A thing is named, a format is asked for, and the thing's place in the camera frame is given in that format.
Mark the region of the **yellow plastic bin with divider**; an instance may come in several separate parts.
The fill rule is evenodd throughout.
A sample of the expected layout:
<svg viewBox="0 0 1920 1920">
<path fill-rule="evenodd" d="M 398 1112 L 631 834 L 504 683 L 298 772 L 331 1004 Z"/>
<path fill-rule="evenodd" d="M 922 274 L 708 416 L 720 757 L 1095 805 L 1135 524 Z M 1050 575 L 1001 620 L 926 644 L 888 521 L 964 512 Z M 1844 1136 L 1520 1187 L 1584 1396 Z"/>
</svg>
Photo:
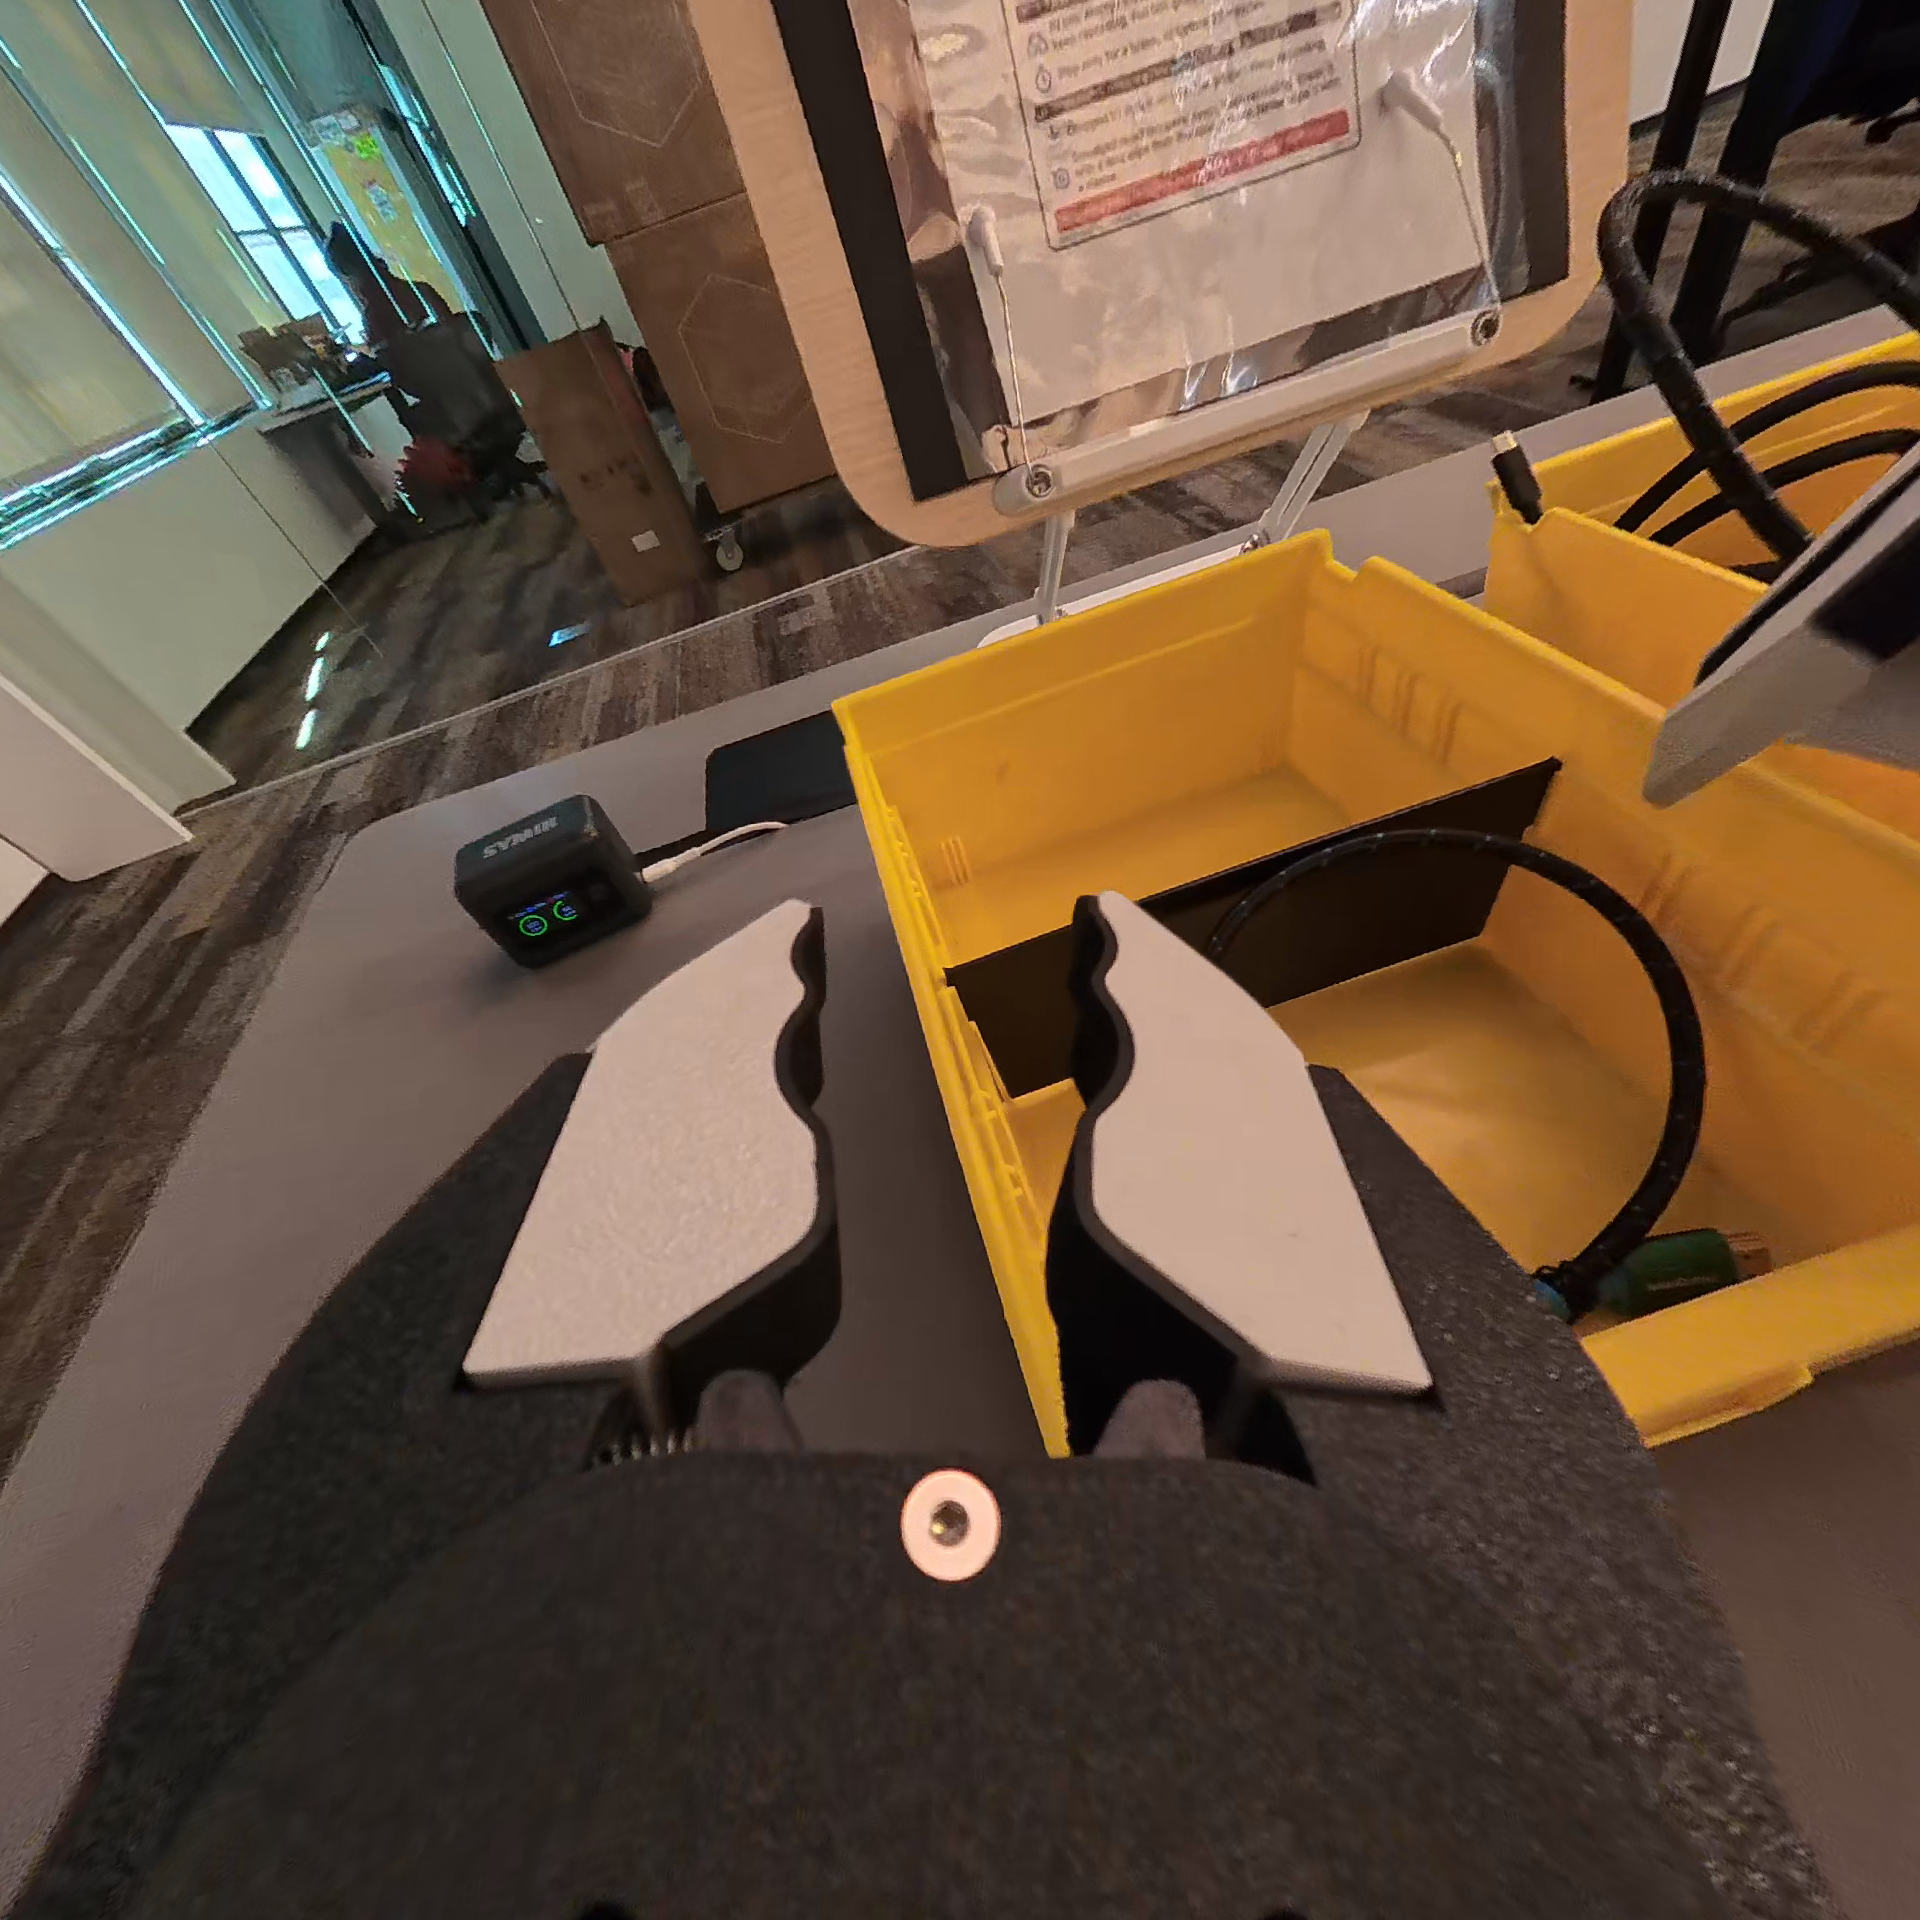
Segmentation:
<svg viewBox="0 0 1920 1920">
<path fill-rule="evenodd" d="M 1915 1342 L 1915 841 L 1765 761 L 1643 801 L 1662 708 L 1322 534 L 1008 637 L 835 706 L 879 888 L 1020 1374 L 1065 1452 L 1043 1239 L 1082 1099 L 1061 978 L 984 967 L 1072 911 L 1146 903 L 1390 817 L 1515 799 L 1678 961 L 1702 1135 L 1663 1229 L 1774 1269 L 1593 1332 L 1650 1446 Z"/>
</svg>

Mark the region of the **black flat pad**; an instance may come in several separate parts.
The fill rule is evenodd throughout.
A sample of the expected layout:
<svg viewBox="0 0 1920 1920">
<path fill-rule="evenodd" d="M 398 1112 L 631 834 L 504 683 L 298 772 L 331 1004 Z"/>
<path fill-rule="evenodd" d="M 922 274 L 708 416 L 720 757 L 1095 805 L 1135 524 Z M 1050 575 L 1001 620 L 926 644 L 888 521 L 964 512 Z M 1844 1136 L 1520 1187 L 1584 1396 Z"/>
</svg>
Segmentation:
<svg viewBox="0 0 1920 1920">
<path fill-rule="evenodd" d="M 712 748 L 704 764 L 708 836 L 756 824 L 800 824 L 856 805 L 832 711 Z"/>
</svg>

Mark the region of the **wooden sign board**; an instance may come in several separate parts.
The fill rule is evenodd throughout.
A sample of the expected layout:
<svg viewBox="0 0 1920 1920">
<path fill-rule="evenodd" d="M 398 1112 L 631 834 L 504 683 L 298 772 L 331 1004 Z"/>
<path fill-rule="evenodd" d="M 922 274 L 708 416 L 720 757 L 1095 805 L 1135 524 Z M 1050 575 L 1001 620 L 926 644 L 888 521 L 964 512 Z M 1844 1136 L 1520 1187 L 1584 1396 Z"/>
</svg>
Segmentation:
<svg viewBox="0 0 1920 1920">
<path fill-rule="evenodd" d="M 979 546 L 1043 516 L 1210 468 L 1537 353 L 1597 285 L 1596 222 L 1626 172 L 1633 9 L 1561 5 L 1566 271 L 1509 303 L 1486 344 L 1470 344 L 1472 327 L 1450 321 L 1425 328 L 1444 339 L 1439 347 L 1369 348 L 1210 401 L 1165 424 L 1130 427 L 1115 452 L 1105 445 L 1072 449 L 1048 463 L 1051 480 L 1041 495 L 992 477 L 916 497 L 882 353 L 861 311 L 849 243 L 834 213 L 824 151 L 805 119 L 797 59 L 785 48 L 778 9 L 732 3 L 689 5 L 687 12 L 835 474 L 865 516 L 918 546 Z"/>
</svg>

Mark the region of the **black bin divider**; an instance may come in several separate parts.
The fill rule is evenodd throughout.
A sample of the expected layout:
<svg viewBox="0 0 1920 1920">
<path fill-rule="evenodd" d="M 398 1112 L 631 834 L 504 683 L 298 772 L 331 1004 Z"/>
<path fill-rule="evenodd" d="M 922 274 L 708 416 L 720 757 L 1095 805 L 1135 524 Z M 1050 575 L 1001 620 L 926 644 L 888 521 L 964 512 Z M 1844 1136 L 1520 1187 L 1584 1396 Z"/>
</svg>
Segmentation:
<svg viewBox="0 0 1920 1920">
<path fill-rule="evenodd" d="M 1378 832 L 1463 830 L 1522 841 L 1561 771 L 1544 758 L 1351 828 L 1337 828 L 1210 877 L 1146 895 L 1142 908 L 1188 949 L 1206 950 L 1259 882 L 1295 875 L 1308 854 Z M 1371 973 L 1476 941 L 1500 898 L 1503 871 L 1463 853 L 1382 853 L 1294 877 L 1225 954 L 1225 973 L 1273 1008 Z M 1041 1093 L 1072 1074 L 1075 939 L 1067 924 L 947 970 L 947 986 L 1003 1090 Z"/>
</svg>

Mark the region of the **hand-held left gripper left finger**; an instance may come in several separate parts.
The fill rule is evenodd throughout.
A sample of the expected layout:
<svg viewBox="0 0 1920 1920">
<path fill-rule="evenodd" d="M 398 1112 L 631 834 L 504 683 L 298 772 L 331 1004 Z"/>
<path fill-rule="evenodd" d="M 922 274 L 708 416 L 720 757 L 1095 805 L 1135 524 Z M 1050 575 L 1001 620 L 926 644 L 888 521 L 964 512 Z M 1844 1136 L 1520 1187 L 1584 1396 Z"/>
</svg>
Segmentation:
<svg viewBox="0 0 1920 1920">
<path fill-rule="evenodd" d="M 592 1045 L 462 1361 L 483 1391 L 610 1385 L 647 1439 L 708 1388 L 788 1388 L 842 1316 L 826 924 L 781 900 Z"/>
</svg>

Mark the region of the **large cardboard box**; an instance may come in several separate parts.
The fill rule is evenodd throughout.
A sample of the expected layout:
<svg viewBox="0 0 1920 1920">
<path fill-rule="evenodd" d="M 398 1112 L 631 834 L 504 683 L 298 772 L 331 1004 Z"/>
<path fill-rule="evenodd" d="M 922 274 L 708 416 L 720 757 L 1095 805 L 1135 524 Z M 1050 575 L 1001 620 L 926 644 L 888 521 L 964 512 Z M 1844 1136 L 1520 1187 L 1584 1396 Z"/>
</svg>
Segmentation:
<svg viewBox="0 0 1920 1920">
<path fill-rule="evenodd" d="M 746 196 L 639 229 L 603 253 L 718 511 L 834 477 Z"/>
<path fill-rule="evenodd" d="M 742 192 L 683 3 L 486 3 L 483 15 L 590 244 Z"/>
</svg>

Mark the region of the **black hdmi cable green plug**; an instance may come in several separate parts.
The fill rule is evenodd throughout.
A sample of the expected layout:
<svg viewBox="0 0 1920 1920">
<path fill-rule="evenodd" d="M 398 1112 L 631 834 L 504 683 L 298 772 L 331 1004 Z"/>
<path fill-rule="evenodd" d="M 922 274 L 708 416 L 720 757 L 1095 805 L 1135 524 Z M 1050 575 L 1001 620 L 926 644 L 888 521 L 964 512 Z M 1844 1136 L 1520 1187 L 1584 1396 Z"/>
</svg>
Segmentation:
<svg viewBox="0 0 1920 1920">
<path fill-rule="evenodd" d="M 1258 880 L 1214 924 L 1204 949 L 1206 958 L 1224 967 L 1256 917 L 1308 879 L 1344 863 L 1402 853 L 1479 858 L 1500 871 L 1537 879 L 1585 904 L 1631 953 L 1658 1006 L 1667 1053 L 1667 1096 L 1652 1156 L 1628 1201 L 1581 1252 L 1533 1271 L 1533 1292 L 1542 1305 L 1566 1325 L 1596 1312 L 1626 1322 L 1708 1299 L 1760 1274 L 1764 1262 L 1753 1261 L 1752 1249 L 1742 1246 L 1730 1233 L 1654 1233 L 1698 1153 L 1710 1090 L 1706 1028 L 1687 978 L 1654 924 L 1605 880 L 1570 858 L 1515 836 L 1465 828 L 1378 828 L 1349 834 L 1322 851 L 1294 857 Z"/>
</svg>

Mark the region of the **black metal frame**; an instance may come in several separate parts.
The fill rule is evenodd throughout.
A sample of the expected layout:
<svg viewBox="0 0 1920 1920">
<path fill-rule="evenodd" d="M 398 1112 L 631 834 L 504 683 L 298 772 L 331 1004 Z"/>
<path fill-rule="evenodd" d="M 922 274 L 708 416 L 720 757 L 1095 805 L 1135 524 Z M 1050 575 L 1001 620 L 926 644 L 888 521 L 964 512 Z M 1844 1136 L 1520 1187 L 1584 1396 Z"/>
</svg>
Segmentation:
<svg viewBox="0 0 1920 1920">
<path fill-rule="evenodd" d="M 1739 93 L 1760 61 L 1770 3 L 1694 3 L 1681 29 L 1679 5 L 1633 5 L 1631 106 L 1647 108 L 1663 84 L 1650 159 L 1652 172 L 1679 172 L 1696 164 L 1696 147 L 1710 105 Z M 1667 247 L 1672 204 L 1642 210 L 1633 248 L 1647 283 Z M 1609 321 L 1591 377 L 1581 390 L 1589 403 L 1613 401 L 1633 373 L 1633 351 L 1617 321 Z"/>
</svg>

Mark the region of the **white board stand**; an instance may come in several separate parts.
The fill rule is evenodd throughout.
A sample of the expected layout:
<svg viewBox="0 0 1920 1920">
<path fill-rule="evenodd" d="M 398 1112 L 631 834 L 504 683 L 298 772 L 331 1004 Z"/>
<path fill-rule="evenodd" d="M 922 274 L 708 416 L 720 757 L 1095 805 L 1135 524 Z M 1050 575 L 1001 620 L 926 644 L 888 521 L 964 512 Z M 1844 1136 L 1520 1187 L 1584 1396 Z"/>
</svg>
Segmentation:
<svg viewBox="0 0 1920 1920">
<path fill-rule="evenodd" d="M 1280 544 L 1301 528 L 1308 509 L 1322 492 L 1332 468 L 1341 459 L 1349 441 L 1367 424 L 1369 416 L 1371 412 L 1367 408 L 1359 408 L 1313 427 L 1266 511 L 1252 528 L 1231 544 L 1220 543 L 1207 546 L 1188 555 L 1188 558 L 1163 563 L 1149 573 L 1134 575 L 1109 588 L 1083 588 L 1078 594 L 1063 597 L 1063 568 L 1075 516 L 1065 512 L 1048 521 L 1041 537 L 1040 576 L 1030 612 L 1005 618 L 986 630 L 981 638 L 974 643 L 974 649 L 981 652 L 1063 616 L 1109 608 L 1151 588 L 1188 581 L 1220 565 L 1249 558 L 1264 549 Z"/>
</svg>

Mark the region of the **office window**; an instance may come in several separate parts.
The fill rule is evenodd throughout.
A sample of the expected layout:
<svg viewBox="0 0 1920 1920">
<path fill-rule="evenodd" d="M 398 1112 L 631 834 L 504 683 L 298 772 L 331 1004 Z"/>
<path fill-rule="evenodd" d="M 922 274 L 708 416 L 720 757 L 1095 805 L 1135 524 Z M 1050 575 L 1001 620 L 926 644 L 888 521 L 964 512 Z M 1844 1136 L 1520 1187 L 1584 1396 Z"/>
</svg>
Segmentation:
<svg viewBox="0 0 1920 1920">
<path fill-rule="evenodd" d="M 3 549 L 261 420 L 360 335 L 243 25 L 2 6 Z"/>
</svg>

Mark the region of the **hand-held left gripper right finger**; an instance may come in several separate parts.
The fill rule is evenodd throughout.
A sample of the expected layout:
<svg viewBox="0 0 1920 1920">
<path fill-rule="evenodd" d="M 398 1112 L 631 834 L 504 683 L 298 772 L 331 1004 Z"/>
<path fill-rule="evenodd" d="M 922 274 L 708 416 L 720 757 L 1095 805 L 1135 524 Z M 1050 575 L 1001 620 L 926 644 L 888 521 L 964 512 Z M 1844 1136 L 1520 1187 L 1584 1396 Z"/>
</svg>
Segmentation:
<svg viewBox="0 0 1920 1920">
<path fill-rule="evenodd" d="M 1295 1449 L 1295 1391 L 1416 1403 L 1433 1377 L 1312 1073 L 1270 1013 L 1135 900 L 1070 917 L 1082 1111 L 1043 1296 L 1067 1449 L 1181 1388 L 1206 1449 Z"/>
</svg>

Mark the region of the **tall cardboard box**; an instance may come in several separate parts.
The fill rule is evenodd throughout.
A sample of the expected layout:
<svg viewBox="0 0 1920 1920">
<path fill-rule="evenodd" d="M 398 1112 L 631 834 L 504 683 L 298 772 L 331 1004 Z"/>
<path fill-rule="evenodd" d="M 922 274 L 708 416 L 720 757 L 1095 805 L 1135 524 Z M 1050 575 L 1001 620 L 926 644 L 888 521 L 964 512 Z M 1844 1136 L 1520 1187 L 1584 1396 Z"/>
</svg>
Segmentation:
<svg viewBox="0 0 1920 1920">
<path fill-rule="evenodd" d="M 493 365 L 619 602 L 696 587 L 708 549 L 603 323 Z"/>
</svg>

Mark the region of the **printed notice in plastic sleeve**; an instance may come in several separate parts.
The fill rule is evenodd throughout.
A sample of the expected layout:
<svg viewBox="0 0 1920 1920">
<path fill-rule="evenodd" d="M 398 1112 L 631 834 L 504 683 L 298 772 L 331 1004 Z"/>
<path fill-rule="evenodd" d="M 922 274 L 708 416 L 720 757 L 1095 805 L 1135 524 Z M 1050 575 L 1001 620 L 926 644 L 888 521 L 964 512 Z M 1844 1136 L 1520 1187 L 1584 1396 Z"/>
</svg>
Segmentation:
<svg viewBox="0 0 1920 1920">
<path fill-rule="evenodd" d="M 972 479 L 1503 301 L 1509 5 L 847 15 Z"/>
</svg>

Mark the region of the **black office chair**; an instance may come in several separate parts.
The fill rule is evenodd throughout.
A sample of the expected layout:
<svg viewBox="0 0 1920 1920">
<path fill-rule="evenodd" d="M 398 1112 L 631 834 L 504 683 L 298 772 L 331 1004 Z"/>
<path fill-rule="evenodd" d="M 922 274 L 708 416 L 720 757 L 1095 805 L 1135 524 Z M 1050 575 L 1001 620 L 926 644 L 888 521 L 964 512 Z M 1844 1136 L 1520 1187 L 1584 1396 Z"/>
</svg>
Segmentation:
<svg viewBox="0 0 1920 1920">
<path fill-rule="evenodd" d="M 547 468 L 524 451 L 529 430 L 469 314 L 395 333 L 376 362 L 406 435 L 395 495 L 416 521 L 488 518 L 502 500 L 547 492 Z"/>
</svg>

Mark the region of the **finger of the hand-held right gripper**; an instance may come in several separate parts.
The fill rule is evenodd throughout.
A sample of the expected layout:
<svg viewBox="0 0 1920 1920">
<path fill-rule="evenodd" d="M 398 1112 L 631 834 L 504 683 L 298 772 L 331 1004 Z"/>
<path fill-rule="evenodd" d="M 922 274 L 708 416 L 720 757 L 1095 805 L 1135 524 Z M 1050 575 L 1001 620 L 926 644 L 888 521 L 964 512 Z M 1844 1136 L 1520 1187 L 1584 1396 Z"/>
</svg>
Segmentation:
<svg viewBox="0 0 1920 1920">
<path fill-rule="evenodd" d="M 1777 745 L 1918 768 L 1918 455 L 1792 561 L 1663 717 L 1642 796 L 1678 805 Z"/>
</svg>

